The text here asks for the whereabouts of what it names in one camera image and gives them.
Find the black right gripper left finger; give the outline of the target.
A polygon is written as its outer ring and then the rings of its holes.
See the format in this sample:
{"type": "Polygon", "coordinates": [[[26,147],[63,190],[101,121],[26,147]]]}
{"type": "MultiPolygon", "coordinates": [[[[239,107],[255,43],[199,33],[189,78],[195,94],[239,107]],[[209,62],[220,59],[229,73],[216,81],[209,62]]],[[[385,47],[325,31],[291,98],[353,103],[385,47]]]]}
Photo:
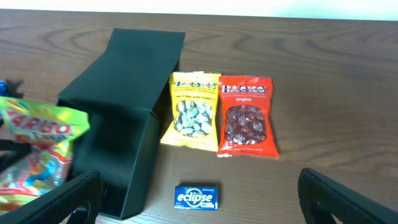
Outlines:
{"type": "Polygon", "coordinates": [[[1,215],[1,224],[94,223],[101,210],[103,181],[85,172],[20,208],[1,215]]]}

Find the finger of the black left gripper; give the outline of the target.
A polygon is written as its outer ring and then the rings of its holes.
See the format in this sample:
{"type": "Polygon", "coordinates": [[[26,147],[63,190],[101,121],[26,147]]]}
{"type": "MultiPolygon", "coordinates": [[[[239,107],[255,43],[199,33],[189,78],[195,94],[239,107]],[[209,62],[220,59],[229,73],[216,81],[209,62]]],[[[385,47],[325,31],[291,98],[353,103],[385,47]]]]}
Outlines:
{"type": "Polygon", "coordinates": [[[1,140],[1,172],[31,153],[30,144],[1,140]]]}

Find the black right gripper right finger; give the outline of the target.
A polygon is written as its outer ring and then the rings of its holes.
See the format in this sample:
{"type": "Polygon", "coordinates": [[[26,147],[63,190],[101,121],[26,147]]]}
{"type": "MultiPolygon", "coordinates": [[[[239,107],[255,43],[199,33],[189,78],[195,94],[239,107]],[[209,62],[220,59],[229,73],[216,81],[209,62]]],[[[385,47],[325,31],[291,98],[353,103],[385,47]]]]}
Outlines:
{"type": "Polygon", "coordinates": [[[297,187],[306,223],[397,223],[397,212],[311,168],[301,170],[297,187]]]}

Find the green Haribo gummy bag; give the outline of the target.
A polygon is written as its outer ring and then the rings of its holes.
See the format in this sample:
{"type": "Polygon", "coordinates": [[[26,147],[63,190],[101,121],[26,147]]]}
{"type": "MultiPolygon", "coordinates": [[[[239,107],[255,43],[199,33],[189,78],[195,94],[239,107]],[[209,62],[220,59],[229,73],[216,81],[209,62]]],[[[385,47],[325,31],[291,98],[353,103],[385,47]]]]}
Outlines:
{"type": "Polygon", "coordinates": [[[35,200],[65,183],[73,141],[90,129],[88,114],[76,109],[1,97],[1,116],[12,141],[31,153],[1,172],[1,213],[35,200]]]}

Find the blue Oreo cookie pack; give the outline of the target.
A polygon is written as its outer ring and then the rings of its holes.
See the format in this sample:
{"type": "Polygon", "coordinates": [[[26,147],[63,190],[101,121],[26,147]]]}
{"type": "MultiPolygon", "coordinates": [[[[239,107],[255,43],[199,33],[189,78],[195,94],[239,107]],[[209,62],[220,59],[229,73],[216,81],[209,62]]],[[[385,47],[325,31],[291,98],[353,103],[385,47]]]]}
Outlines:
{"type": "Polygon", "coordinates": [[[9,88],[2,80],[0,80],[0,96],[9,96],[9,88]]]}

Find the yellow Hacks candy bag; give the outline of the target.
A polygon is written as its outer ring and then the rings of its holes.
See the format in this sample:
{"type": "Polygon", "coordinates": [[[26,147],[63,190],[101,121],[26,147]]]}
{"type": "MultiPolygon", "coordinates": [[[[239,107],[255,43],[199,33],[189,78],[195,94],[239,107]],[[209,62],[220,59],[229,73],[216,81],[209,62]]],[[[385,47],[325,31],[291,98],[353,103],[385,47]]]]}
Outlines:
{"type": "Polygon", "coordinates": [[[173,121],[160,143],[216,152],[216,112],[221,73],[173,72],[169,79],[173,121]]]}

